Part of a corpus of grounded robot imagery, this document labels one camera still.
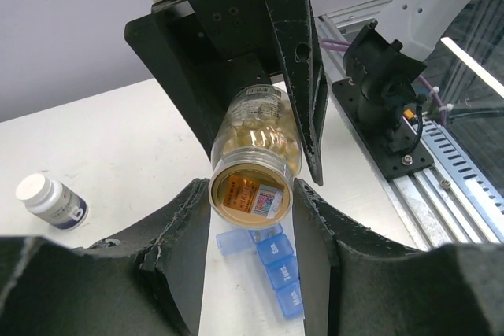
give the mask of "wall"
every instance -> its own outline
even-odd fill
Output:
[[[316,14],[371,0],[313,0]],[[151,0],[0,0],[0,122],[151,77],[123,39]]]

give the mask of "white bottle cap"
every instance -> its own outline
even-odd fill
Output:
[[[23,179],[16,188],[16,197],[26,205],[41,202],[50,191],[50,180],[41,173]]]

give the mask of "white bottle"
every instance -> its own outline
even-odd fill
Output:
[[[31,214],[60,230],[77,227],[87,215],[87,204],[82,198],[41,173],[23,179],[16,188],[16,197]]]

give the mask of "white table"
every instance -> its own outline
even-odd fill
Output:
[[[324,137],[323,187],[301,177],[331,205],[403,244],[413,241],[333,104]],[[0,124],[0,234],[40,234],[68,247],[114,234],[170,202],[212,168],[196,137],[155,80],[133,84]],[[90,206],[74,231],[59,231],[28,213],[14,197],[33,172],[60,179]],[[292,220],[283,222],[293,240]],[[286,321],[263,281],[257,256],[224,259],[215,235],[232,227],[212,216],[200,335],[303,333]]]

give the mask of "orange label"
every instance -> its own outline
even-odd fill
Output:
[[[259,183],[255,183],[252,180],[244,179],[236,175],[231,176],[229,178],[228,189],[226,190],[224,206],[239,210],[240,212],[250,213],[259,186]]]

